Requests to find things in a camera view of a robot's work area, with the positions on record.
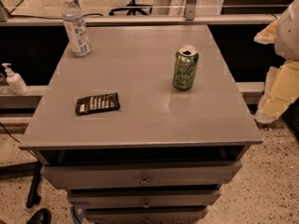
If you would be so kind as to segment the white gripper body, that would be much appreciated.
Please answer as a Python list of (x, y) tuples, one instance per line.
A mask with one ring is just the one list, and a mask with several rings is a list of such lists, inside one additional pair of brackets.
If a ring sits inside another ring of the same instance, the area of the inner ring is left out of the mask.
[(299, 0), (294, 0), (278, 20), (275, 52), (284, 59), (299, 60)]

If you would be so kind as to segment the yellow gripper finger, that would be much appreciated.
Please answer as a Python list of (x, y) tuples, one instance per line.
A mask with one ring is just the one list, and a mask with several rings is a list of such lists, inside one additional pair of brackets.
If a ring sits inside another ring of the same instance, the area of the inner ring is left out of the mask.
[(254, 36), (254, 41), (263, 45), (274, 44), (276, 38), (276, 29), (278, 26), (278, 20), (272, 21), (261, 32)]
[(263, 124), (278, 119), (299, 98), (299, 62), (287, 60), (280, 68), (271, 66), (255, 119)]

